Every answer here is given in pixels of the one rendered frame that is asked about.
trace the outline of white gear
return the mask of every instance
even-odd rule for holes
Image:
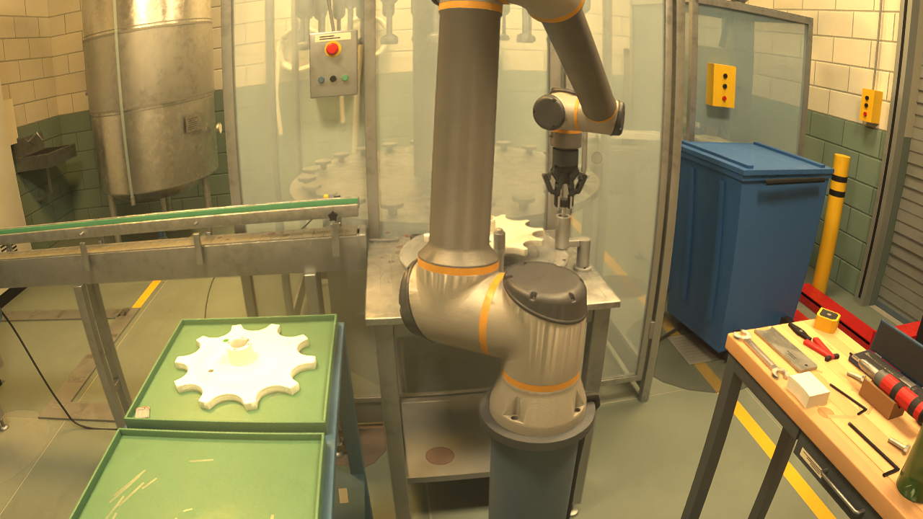
[[[196,353],[176,358],[176,367],[187,373],[175,384],[178,392],[201,392],[203,409],[233,400],[252,411],[267,394],[297,393],[294,375],[318,366],[314,356],[300,353],[308,346],[307,337],[279,335],[278,324],[262,330],[235,324],[221,337],[203,335],[196,342]]]
[[[490,217],[490,247],[494,246],[494,230],[503,229],[506,234],[506,253],[529,255],[530,245],[540,245],[545,229],[529,226],[528,220],[511,220],[506,214]]]

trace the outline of blue bin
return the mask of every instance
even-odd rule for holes
[[[667,310],[717,352],[794,316],[833,168],[759,142],[687,142]]]

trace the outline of red and black tool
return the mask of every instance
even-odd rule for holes
[[[856,364],[872,382],[894,400],[901,409],[912,416],[918,424],[923,424],[923,388],[901,381],[898,372],[890,368],[879,368],[865,358],[856,358]]]
[[[789,322],[788,327],[791,328],[792,332],[795,332],[795,334],[798,337],[801,337],[802,339],[805,340],[804,342],[805,346],[823,355],[824,361],[830,362],[831,360],[840,358],[840,354],[832,353],[830,351],[830,348],[827,347],[827,344],[823,343],[820,337],[814,337],[813,339],[811,339],[810,335],[808,335],[808,333],[805,332],[804,330],[801,330],[800,328],[798,328],[798,326],[794,322]]]

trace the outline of yellow bollard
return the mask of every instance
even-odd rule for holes
[[[843,216],[843,202],[846,196],[846,180],[849,178],[849,156],[836,153],[833,156],[833,178],[830,179],[830,196],[827,197],[827,212],[823,217],[821,249],[814,266],[814,280],[811,284],[824,294],[830,281],[833,266],[833,252],[836,237],[840,233],[840,218]]]

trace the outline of floor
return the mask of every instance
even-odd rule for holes
[[[102,287],[108,308],[140,305],[116,343],[132,394],[137,393],[180,319],[245,315],[236,278],[164,282],[146,300],[139,300],[148,286]],[[859,308],[840,287],[832,284],[828,294],[873,327],[883,319],[873,308]],[[28,289],[4,310],[75,307],[73,289],[62,286]],[[808,314],[806,308],[801,310]],[[89,351],[78,320],[14,324],[55,389]],[[674,325],[668,319],[665,329]],[[657,362],[656,381],[647,403],[637,400],[632,386],[604,388],[580,505],[582,518],[681,514],[725,361],[690,366],[668,340],[663,340]],[[113,433],[38,418],[51,397],[6,323],[0,325],[0,380],[0,404],[10,426],[0,433],[0,518],[67,518]],[[75,400],[105,402],[99,381],[90,378]],[[703,517],[747,516],[780,430],[756,399],[744,391]],[[385,452],[367,468],[377,519],[394,517],[388,463]],[[793,459],[791,465],[794,468],[786,473],[769,517],[845,517],[799,461]],[[485,479],[415,485],[414,518],[486,518],[486,500]]]

